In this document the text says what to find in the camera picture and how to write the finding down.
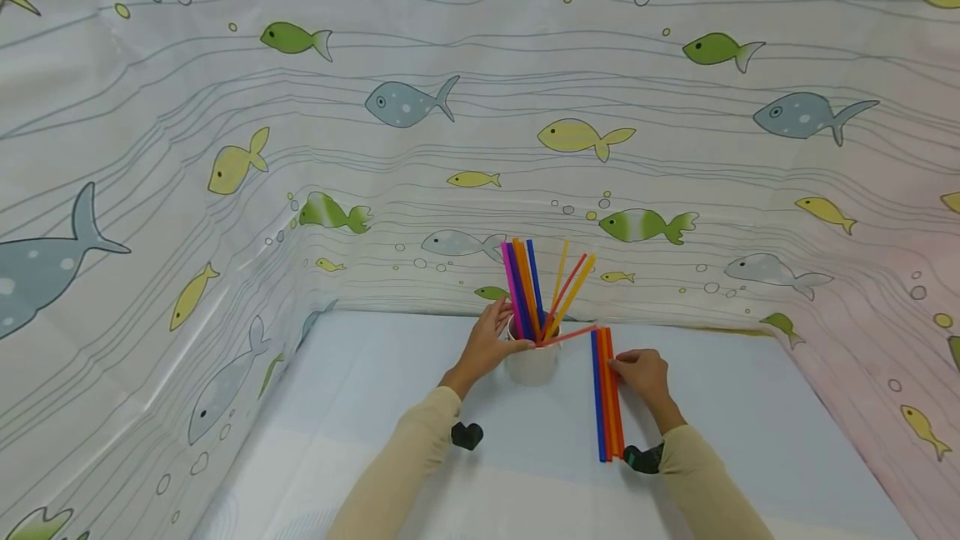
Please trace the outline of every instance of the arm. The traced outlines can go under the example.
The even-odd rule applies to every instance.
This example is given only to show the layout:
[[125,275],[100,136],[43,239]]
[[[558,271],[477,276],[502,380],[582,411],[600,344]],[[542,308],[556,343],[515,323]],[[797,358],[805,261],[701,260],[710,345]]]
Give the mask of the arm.
[[663,435],[661,474],[697,540],[774,540],[718,454],[671,399],[668,365],[657,351],[617,355],[611,368],[646,403]]

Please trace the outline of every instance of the bundle of straws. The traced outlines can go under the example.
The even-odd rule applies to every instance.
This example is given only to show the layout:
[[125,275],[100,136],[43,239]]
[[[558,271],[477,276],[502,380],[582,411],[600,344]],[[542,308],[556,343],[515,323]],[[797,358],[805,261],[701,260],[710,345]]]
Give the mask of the bundle of straws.
[[[563,340],[581,336],[584,333],[596,332],[601,329],[600,324],[583,327],[576,332],[563,334],[563,336],[554,337],[560,329],[560,322],[573,299],[580,292],[583,282],[587,281],[587,275],[593,264],[596,262],[596,255],[581,255],[580,261],[570,272],[567,283],[560,288],[560,282],[563,279],[563,266],[567,261],[567,250],[570,242],[563,241],[563,254],[560,257],[560,270],[557,271],[557,285],[553,290],[553,300],[550,302],[550,311],[543,311],[543,300],[541,299],[541,288],[539,288],[539,276],[537,274],[537,256],[534,252],[534,242],[532,239],[520,241],[514,238],[512,242],[500,244],[501,254],[503,254],[503,267],[507,271],[507,286],[510,288],[510,298],[513,305],[513,337],[516,339],[532,340],[537,344],[537,348],[550,346],[551,344],[561,343]],[[570,282],[574,277],[577,281],[567,294]]]

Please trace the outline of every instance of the blue straw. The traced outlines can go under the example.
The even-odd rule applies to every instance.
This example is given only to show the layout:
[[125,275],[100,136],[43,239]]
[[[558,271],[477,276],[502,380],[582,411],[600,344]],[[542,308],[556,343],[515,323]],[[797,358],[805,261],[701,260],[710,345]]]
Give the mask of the blue straw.
[[598,331],[590,332],[590,349],[593,352],[593,399],[597,410],[597,445],[600,447],[600,463],[607,460],[607,444],[603,432],[603,399],[600,396],[600,358],[598,356]]
[[543,324],[546,323],[543,320],[543,303],[539,297],[539,276],[537,275],[537,257],[534,256],[534,241],[528,239],[527,241],[527,258],[530,258],[530,275],[534,279],[534,298],[537,300],[537,320],[539,321],[539,327],[543,327]]

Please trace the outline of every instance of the forearm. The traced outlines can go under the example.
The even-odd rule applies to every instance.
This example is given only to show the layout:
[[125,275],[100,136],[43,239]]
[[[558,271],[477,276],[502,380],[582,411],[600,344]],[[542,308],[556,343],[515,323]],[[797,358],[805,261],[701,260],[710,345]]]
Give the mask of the forearm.
[[426,478],[450,448],[461,398],[450,387],[431,390],[397,422],[390,440],[347,495],[328,540],[390,540],[397,536]]

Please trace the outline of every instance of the yellow straw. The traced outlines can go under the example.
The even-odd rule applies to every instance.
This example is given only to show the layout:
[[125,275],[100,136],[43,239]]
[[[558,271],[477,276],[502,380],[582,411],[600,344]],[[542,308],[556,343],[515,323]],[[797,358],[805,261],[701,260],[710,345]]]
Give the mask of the yellow straw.
[[577,281],[573,283],[573,288],[570,288],[570,293],[567,295],[567,300],[563,301],[563,305],[560,307],[560,312],[557,313],[557,317],[553,320],[553,323],[550,325],[550,329],[547,330],[544,338],[550,338],[553,336],[554,330],[560,327],[560,322],[564,317],[566,317],[567,311],[570,308],[570,304],[577,296],[577,293],[580,292],[580,287],[583,285],[583,282],[587,281],[587,275],[589,275],[590,269],[593,269],[593,264],[596,262],[596,260],[598,260],[598,256],[590,255],[590,258],[587,259],[587,262],[583,264],[583,270],[577,277]]

